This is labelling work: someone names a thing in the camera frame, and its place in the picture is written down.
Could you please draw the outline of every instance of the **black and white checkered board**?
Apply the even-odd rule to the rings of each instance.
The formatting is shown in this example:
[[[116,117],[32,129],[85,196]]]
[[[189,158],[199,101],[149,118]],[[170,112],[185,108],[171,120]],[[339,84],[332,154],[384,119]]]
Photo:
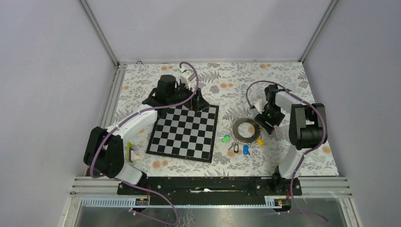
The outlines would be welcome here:
[[[153,127],[147,154],[212,162],[218,105],[201,112],[185,106],[170,108]]]

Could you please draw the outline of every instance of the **gray wall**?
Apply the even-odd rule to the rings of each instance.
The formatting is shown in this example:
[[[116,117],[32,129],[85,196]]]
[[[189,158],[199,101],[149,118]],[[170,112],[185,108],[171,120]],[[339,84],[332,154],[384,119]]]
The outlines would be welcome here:
[[[89,0],[121,61],[296,60],[330,0]]]
[[[78,1],[0,3],[0,226],[54,227],[113,66]]]
[[[399,226],[401,1],[340,1],[305,62],[365,227]]]

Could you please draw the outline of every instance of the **black mount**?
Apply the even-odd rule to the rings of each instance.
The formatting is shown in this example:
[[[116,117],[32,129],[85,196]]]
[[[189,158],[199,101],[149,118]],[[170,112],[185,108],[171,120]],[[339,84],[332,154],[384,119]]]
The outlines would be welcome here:
[[[173,105],[184,101],[191,96],[193,91],[185,87],[184,83],[180,82],[178,85],[175,77],[172,75],[162,75],[157,83],[157,87],[152,89],[147,99],[142,104],[149,106],[165,106]],[[189,102],[184,104],[190,110],[196,112],[201,111],[210,106],[210,104],[203,98],[200,89],[198,88],[196,94]],[[167,114],[167,109],[157,110],[157,118],[163,118]]]
[[[259,123],[269,135],[274,131],[273,126],[279,126],[285,117],[281,112],[281,108],[276,106],[276,93],[280,91],[284,90],[279,89],[277,85],[269,85],[264,89],[266,101],[268,101],[268,103],[265,105],[263,112],[255,117],[255,121]]]

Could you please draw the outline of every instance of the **floral tablecloth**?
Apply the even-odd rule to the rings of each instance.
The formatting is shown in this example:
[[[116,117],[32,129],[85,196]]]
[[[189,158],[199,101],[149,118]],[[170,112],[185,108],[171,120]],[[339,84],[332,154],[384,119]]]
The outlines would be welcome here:
[[[245,99],[246,88],[257,80],[276,81],[291,89],[299,97],[314,102],[304,68],[298,62],[284,63],[197,63],[193,64],[200,77],[200,86],[205,100],[219,105],[217,137],[214,143],[212,163],[203,163],[172,157],[145,154],[153,125],[142,129],[133,138],[126,138],[134,145],[136,155],[141,159],[132,163],[149,176],[270,176],[276,165],[285,157],[290,146],[288,138],[289,114],[272,135],[261,131],[265,146],[256,142],[249,145],[250,154],[244,156],[228,150],[231,141],[222,143],[218,136],[232,135],[233,121],[240,117],[253,118],[256,109],[250,110]],[[116,108],[114,122],[134,111],[156,87],[161,75],[180,75],[178,64],[128,65]],[[268,84],[252,86],[249,98],[252,103],[264,98]],[[241,128],[252,132],[252,126]],[[338,175],[328,142],[310,153],[300,169],[300,175]]]

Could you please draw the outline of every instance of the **gear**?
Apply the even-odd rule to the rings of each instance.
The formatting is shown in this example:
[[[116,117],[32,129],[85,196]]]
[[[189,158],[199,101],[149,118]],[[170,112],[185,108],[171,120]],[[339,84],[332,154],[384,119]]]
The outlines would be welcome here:
[[[255,133],[251,137],[243,137],[239,134],[238,128],[242,123],[250,123],[255,128]],[[234,137],[242,143],[253,143],[261,135],[261,127],[259,124],[251,118],[239,118],[233,124],[233,135]]]

